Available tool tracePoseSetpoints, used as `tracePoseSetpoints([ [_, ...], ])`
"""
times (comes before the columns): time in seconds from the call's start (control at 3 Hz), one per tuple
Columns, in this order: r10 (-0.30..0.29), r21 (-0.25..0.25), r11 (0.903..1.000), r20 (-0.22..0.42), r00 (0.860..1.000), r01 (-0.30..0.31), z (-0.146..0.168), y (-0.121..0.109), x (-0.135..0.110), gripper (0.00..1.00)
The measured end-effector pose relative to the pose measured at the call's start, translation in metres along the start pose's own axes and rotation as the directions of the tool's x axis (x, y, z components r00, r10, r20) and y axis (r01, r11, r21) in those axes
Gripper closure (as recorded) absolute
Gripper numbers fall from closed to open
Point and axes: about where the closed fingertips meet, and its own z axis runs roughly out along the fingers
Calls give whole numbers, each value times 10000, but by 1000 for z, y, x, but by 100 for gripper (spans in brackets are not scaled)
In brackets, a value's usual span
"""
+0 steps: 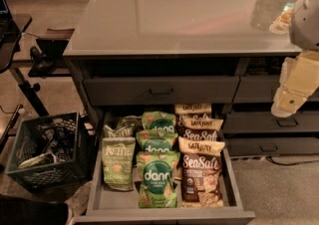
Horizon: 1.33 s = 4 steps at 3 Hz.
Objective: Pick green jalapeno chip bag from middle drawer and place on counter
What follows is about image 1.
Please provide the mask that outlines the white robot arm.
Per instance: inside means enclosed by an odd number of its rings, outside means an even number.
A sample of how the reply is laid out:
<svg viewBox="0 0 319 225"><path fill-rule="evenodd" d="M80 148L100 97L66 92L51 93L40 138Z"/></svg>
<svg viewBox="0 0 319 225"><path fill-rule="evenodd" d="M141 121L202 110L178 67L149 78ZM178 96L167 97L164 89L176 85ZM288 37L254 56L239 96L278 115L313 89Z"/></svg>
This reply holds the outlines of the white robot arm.
<svg viewBox="0 0 319 225"><path fill-rule="evenodd" d="M290 42L301 49L295 59L284 60L271 107L273 115L289 117L319 88L319 0L297 0L277 17L269 31L288 33Z"/></svg>

